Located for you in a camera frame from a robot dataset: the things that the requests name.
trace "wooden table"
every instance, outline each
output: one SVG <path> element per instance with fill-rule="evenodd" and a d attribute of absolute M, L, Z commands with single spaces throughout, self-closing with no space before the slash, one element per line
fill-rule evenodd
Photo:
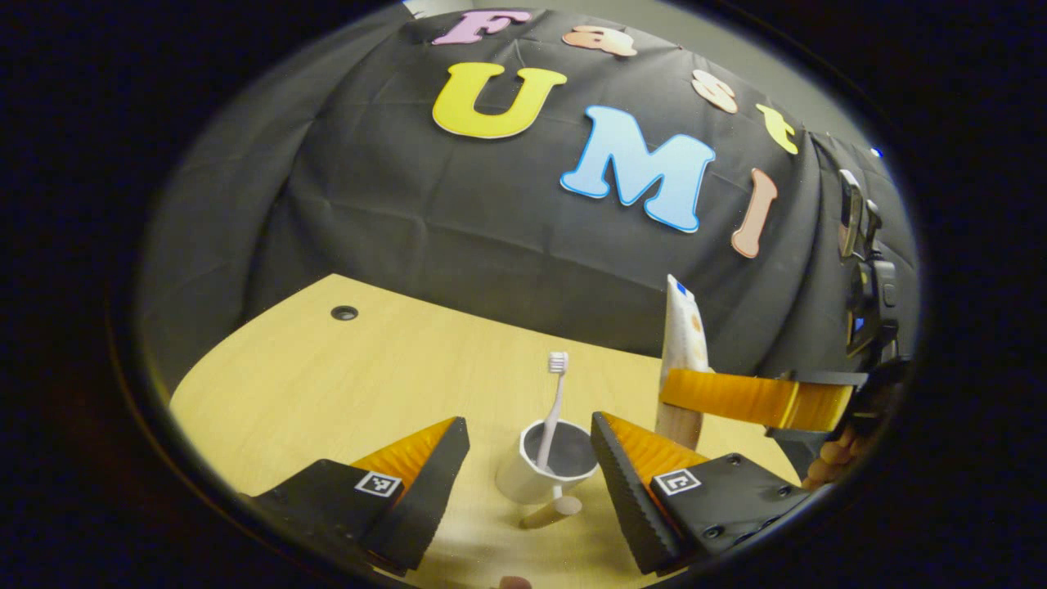
<path fill-rule="evenodd" d="M 352 321 L 332 309 L 359 311 Z M 643 587 L 600 472 L 572 493 L 581 514 L 537 530 L 494 486 L 520 430 L 545 416 L 556 377 L 550 352 L 570 354 L 561 418 L 588 430 L 607 411 L 653 430 L 661 362 L 554 338 L 329 275 L 211 350 L 176 390 L 171 410 L 229 485 L 259 495 L 313 461 L 342 463 L 439 421 L 466 418 L 471 450 L 417 571 L 422 587 Z M 739 452 L 799 484 L 763 428 L 707 416 L 698 452 Z"/>

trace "blue letter m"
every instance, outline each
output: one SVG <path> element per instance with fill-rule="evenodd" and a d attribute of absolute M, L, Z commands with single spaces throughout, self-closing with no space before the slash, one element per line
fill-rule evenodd
<path fill-rule="evenodd" d="M 560 184 L 571 191 L 603 198 L 610 191 L 603 172 L 612 160 L 622 204 L 632 204 L 661 179 L 658 194 L 644 203 L 644 210 L 656 221 L 694 232 L 698 228 L 694 206 L 701 175 L 706 165 L 716 159 L 712 148 L 694 137 L 674 135 L 654 152 L 648 152 L 640 124 L 631 114 L 605 106 L 591 106 L 585 114 L 593 119 L 593 132 L 578 167 L 561 176 Z"/>

